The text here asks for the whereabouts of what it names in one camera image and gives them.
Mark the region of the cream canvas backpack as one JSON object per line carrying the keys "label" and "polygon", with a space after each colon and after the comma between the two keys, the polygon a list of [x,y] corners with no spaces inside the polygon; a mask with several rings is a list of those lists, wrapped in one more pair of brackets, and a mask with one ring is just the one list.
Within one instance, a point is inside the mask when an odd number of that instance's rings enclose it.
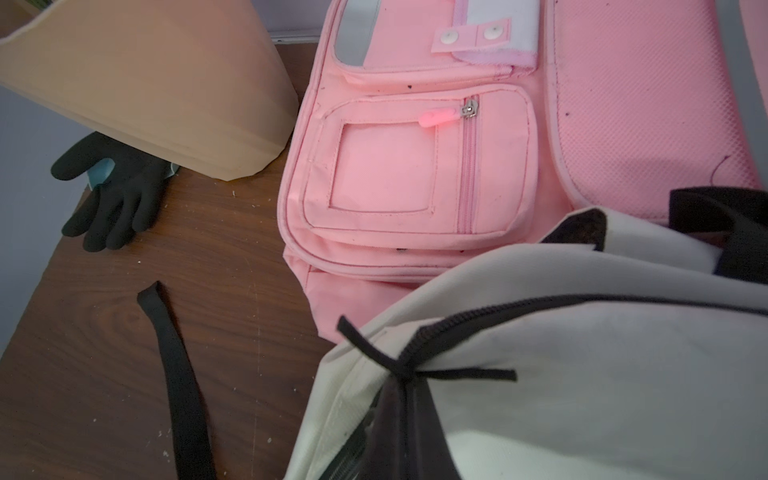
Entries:
{"label": "cream canvas backpack", "polygon": [[336,329],[290,479],[767,475],[763,190],[576,211]]}

